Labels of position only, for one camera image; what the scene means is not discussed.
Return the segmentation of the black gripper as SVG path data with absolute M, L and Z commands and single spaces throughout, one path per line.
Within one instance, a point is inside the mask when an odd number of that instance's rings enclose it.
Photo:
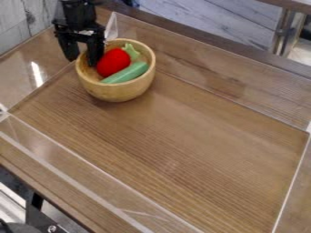
M 52 24 L 66 58 L 79 56 L 78 42 L 87 42 L 88 65 L 95 66 L 104 51 L 104 29 L 98 23 L 96 6 L 100 0 L 58 0 Z

